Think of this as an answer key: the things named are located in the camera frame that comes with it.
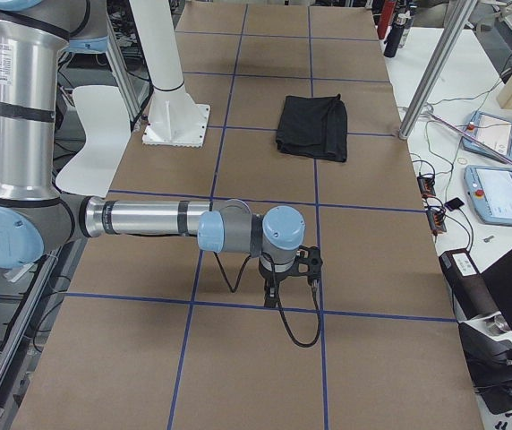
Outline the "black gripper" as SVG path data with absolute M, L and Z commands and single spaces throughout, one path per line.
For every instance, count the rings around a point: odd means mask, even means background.
M 278 288 L 282 281 L 287 278 L 305 277 L 311 286 L 314 282 L 321 281 L 323 261 L 320 249 L 317 246 L 301 245 L 295 253 L 295 258 L 290 263 L 271 263 L 261 257 L 259 261 L 260 275 L 265 279 L 264 284 L 264 306 L 276 308 L 279 303 Z

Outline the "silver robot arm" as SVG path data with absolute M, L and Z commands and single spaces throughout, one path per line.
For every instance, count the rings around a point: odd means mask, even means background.
M 106 53 L 110 40 L 102 1 L 0 1 L 0 268 L 79 237 L 194 237 L 203 251 L 257 259 L 268 307 L 281 306 L 289 277 L 317 288 L 320 251 L 303 245 L 304 219 L 290 206 L 258 215 L 239 200 L 107 199 L 131 135 L 121 85 L 75 89 L 86 142 L 53 172 L 60 55 Z

